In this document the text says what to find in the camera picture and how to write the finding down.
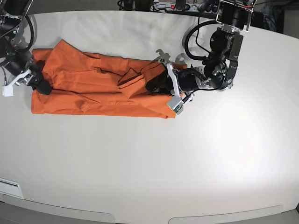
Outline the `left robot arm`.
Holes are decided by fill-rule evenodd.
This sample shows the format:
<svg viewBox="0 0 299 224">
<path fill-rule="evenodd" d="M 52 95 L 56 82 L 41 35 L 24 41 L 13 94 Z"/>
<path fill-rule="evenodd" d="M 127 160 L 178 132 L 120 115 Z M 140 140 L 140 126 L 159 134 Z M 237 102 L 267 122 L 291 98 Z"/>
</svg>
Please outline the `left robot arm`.
<svg viewBox="0 0 299 224">
<path fill-rule="evenodd" d="M 241 31 L 247 31 L 255 6 L 254 0 L 204 0 L 195 8 L 195 14 L 215 14 L 215 19 L 199 23 L 186 35 L 184 49 L 187 56 L 201 61 L 203 68 L 175 68 L 165 60 L 165 68 L 159 76 L 146 83 L 153 93 L 176 96 L 176 102 L 186 102 L 196 91 L 221 91 L 233 86 L 242 45 Z M 207 56 L 195 56 L 189 50 L 189 40 L 194 32 L 208 25 L 220 24 L 210 38 Z"/>
</svg>

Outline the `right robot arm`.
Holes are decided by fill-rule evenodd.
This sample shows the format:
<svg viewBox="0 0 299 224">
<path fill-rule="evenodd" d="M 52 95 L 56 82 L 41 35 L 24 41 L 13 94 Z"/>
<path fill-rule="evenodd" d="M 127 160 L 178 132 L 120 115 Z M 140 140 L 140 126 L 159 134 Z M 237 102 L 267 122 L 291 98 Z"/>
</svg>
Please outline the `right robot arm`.
<svg viewBox="0 0 299 224">
<path fill-rule="evenodd" d="M 21 83 L 49 95 L 52 87 L 44 79 L 41 68 L 37 66 L 29 51 L 34 42 L 34 27 L 28 16 L 31 0 L 2 0 L 0 2 L 0 70 L 4 75 L 2 95 L 12 97 L 14 86 Z M 30 41 L 25 48 L 13 45 L 20 26 L 26 21 L 30 30 Z"/>
</svg>

